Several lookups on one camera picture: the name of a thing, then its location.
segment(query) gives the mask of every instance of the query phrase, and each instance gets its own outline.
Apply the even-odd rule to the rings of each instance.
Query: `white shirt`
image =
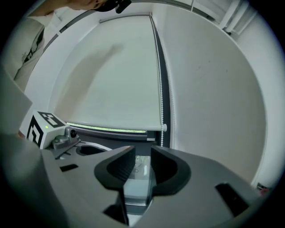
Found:
[[[43,53],[44,39],[39,44],[37,41],[52,17],[53,13],[47,16],[25,17],[14,28],[3,49],[1,68],[22,91],[25,90],[31,72]]]

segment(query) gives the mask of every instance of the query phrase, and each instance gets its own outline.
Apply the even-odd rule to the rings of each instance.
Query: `black slot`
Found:
[[[248,208],[248,204],[228,183],[221,183],[217,185],[216,190],[219,192],[224,202],[231,210],[233,216],[238,216]]]
[[[78,165],[71,164],[71,165],[67,165],[67,166],[62,166],[60,168],[61,168],[61,171],[66,172],[66,171],[78,168]]]
[[[94,146],[81,146],[76,149],[76,153],[81,156],[95,155],[105,151],[106,150]]]

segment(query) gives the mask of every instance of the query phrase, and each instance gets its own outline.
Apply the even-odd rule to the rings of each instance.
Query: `person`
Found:
[[[45,0],[37,2],[12,32],[0,57],[0,66],[24,92],[29,77],[44,50],[44,29],[54,11],[62,7],[74,10],[104,8],[107,0]],[[113,9],[105,7],[103,11]]]

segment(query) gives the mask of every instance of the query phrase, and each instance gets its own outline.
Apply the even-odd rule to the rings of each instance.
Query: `black sticker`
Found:
[[[38,146],[41,145],[41,140],[43,138],[44,132],[40,128],[39,124],[36,121],[36,118],[33,116],[30,122],[30,126],[28,127],[27,138],[30,139],[30,135],[33,136],[33,142]]]
[[[60,126],[65,126],[64,123],[62,123],[59,119],[57,119],[53,114],[47,113],[47,112],[38,112],[42,118],[46,122],[48,122],[53,128],[57,128]]]

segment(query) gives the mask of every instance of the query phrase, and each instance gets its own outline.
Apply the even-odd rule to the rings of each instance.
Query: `white wall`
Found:
[[[266,108],[265,152],[253,184],[270,187],[285,165],[285,58],[271,28],[259,15],[236,41],[257,76]]]
[[[76,44],[87,36],[87,34],[96,27],[97,24],[98,17],[95,14],[91,14],[83,18],[72,26],[73,29],[68,28],[62,35],[60,35],[39,59],[25,89],[25,95],[33,102],[33,104],[27,112],[20,127],[20,131],[24,135],[28,132],[33,111],[48,110],[51,90],[65,60]],[[48,70],[42,70],[43,66],[48,67],[49,65],[52,65],[53,67],[48,68]]]
[[[178,0],[192,5],[193,0]],[[195,0],[194,7],[210,15],[217,21],[221,21],[229,8],[232,0]]]
[[[151,12],[152,3],[136,3],[128,6],[120,15],[129,14],[129,13],[145,13]],[[71,20],[86,12],[86,10],[73,10],[68,7],[63,7],[57,9],[51,20],[51,23],[45,28],[44,38],[45,45],[56,35],[60,35],[60,30],[66,26]],[[118,16],[115,9],[108,12],[95,12],[96,17],[100,19],[106,19],[112,16]]]
[[[265,142],[265,110],[249,63],[213,23],[155,5],[172,87],[171,146],[219,161],[251,182]]]

